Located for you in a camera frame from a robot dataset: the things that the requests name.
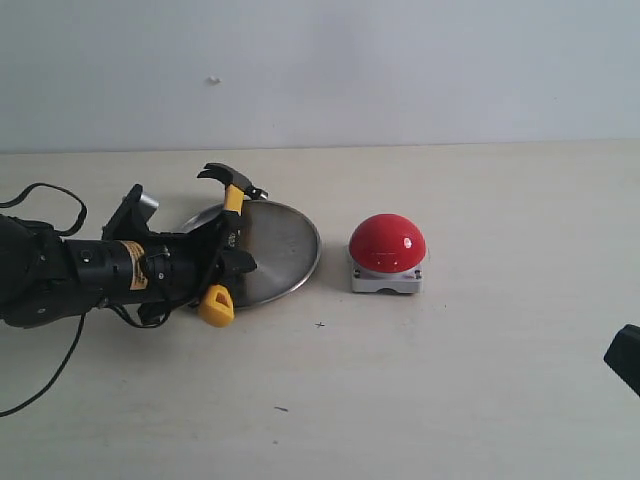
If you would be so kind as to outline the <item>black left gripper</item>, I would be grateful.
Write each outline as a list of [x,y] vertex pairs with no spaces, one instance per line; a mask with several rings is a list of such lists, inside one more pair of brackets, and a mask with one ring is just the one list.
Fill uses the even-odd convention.
[[175,234],[140,240],[66,240],[71,279],[65,285],[66,313],[105,304],[142,304],[144,328],[165,323],[185,305],[207,324],[223,328],[235,319],[234,292],[256,262],[240,250],[240,214],[216,210]]

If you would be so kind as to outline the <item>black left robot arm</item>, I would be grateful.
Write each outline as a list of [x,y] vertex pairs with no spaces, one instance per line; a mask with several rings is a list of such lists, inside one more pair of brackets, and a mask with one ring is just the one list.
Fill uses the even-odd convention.
[[156,328],[211,286],[256,269],[234,245],[229,214],[188,233],[153,232],[141,213],[114,215],[99,240],[64,239],[44,222],[1,219],[1,318],[35,328],[108,308],[136,328]]

